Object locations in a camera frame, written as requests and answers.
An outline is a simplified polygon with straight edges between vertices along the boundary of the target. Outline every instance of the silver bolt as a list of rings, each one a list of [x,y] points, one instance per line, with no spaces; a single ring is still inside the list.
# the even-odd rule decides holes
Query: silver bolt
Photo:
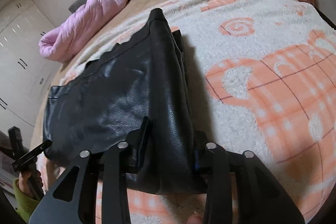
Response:
[[[127,142],[120,142],[118,143],[118,148],[126,148],[128,146]]]
[[[88,150],[83,150],[82,152],[79,153],[79,156],[80,156],[81,158],[86,158],[86,157],[88,157],[89,155],[90,155],[90,151],[88,151]]]
[[[244,152],[244,156],[246,158],[253,158],[254,157],[254,153],[252,151],[250,151],[250,150],[247,150],[247,151]]]
[[[205,146],[207,148],[209,148],[209,149],[215,149],[217,147],[217,144],[215,144],[215,143],[207,143]]]

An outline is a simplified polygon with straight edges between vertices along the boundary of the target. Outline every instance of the white fleece blanket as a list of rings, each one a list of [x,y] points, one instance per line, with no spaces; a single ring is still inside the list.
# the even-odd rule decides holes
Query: white fleece blanket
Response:
[[[335,31],[295,0],[170,0],[100,37],[60,84],[128,41],[156,7],[184,39],[195,129],[226,150],[252,150],[308,222],[336,181]],[[181,223],[204,201],[129,191],[132,223]]]

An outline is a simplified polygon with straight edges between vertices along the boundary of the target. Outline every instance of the white wardrobe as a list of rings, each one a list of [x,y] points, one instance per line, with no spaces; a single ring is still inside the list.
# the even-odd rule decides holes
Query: white wardrobe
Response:
[[[28,148],[42,99],[60,67],[39,53],[41,36],[53,28],[32,0],[15,0],[0,11],[0,131],[20,128]]]

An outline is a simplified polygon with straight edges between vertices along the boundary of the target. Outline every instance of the black leather bag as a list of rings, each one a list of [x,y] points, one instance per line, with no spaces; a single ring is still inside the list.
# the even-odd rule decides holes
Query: black leather bag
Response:
[[[161,9],[129,42],[117,45],[66,86],[51,88],[44,116],[45,155],[67,166],[82,150],[98,153],[139,129],[152,133],[144,167],[127,187],[147,193],[204,193],[193,175],[194,130],[179,31],[171,33]]]

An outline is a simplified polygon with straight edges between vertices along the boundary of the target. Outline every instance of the black metal bracket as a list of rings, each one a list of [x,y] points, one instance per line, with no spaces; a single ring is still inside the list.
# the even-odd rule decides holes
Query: black metal bracket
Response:
[[[29,223],[94,224],[96,187],[104,171],[102,224],[130,224],[126,173],[142,168],[149,124],[145,117],[139,130],[105,153],[83,150],[49,189]],[[304,224],[291,198],[253,152],[236,154],[212,142],[196,147],[195,174],[203,175],[208,185],[203,224],[232,223],[230,172],[236,174],[240,224]]]

